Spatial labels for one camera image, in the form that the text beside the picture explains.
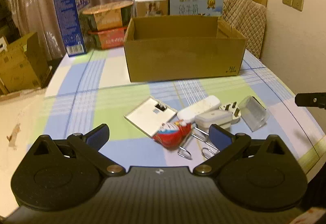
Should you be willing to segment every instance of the barcode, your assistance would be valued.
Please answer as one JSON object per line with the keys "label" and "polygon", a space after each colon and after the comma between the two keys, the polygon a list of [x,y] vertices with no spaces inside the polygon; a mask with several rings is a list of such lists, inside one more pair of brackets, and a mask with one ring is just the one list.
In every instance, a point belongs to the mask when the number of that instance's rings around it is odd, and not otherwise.
{"label": "barcode", "polygon": [[83,53],[83,45],[82,44],[77,44],[77,45],[72,45],[72,46],[67,46],[67,53],[68,55],[76,55]]}

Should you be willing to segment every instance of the blue box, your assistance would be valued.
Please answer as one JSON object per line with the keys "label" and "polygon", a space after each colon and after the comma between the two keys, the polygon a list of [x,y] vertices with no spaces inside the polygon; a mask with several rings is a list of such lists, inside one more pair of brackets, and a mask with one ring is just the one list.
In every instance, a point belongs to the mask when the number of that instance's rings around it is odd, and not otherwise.
{"label": "blue box", "polygon": [[90,0],[54,0],[54,6],[68,56],[86,54],[94,44],[88,34],[87,18],[82,14],[89,8]]}
{"label": "blue box", "polygon": [[170,15],[221,16],[223,0],[169,0]]}

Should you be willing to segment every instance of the stacked food container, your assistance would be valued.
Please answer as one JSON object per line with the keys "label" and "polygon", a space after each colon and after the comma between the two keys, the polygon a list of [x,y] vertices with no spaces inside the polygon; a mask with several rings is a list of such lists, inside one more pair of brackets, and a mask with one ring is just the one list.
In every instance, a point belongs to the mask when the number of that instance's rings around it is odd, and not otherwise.
{"label": "stacked food container", "polygon": [[86,9],[90,30],[97,48],[110,49],[123,45],[124,33],[132,13],[132,1],[112,2]]}

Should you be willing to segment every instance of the table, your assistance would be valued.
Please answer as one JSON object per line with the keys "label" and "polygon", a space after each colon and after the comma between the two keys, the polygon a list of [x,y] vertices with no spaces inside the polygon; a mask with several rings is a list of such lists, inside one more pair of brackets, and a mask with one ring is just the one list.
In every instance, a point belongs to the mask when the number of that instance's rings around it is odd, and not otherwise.
{"label": "table", "polygon": [[63,58],[46,91],[29,145],[40,134],[65,139],[72,133],[87,133],[106,123],[110,140],[100,152],[126,170],[130,166],[188,166],[193,170],[205,159],[200,152],[202,142],[195,138],[189,142],[187,149],[193,159],[187,160],[177,151],[166,150],[154,142],[123,115],[149,96],[181,110],[208,95],[215,95],[222,103],[255,96],[271,113],[267,124],[251,132],[241,119],[232,125],[231,133],[244,132],[253,139],[278,134],[305,173],[326,152],[325,134],[309,111],[297,107],[291,90],[248,51],[238,76],[130,83],[122,47]]}

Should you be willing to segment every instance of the gray ribbed surface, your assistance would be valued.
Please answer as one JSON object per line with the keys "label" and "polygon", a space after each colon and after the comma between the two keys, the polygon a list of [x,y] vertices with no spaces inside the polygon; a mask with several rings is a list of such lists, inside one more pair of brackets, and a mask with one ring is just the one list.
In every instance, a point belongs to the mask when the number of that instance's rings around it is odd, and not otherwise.
{"label": "gray ribbed surface", "polygon": [[4,222],[33,224],[104,223],[247,223],[282,224],[300,214],[243,209],[222,196],[212,179],[191,175],[187,167],[132,167],[123,177],[108,178],[86,203],[60,212],[19,208]]}

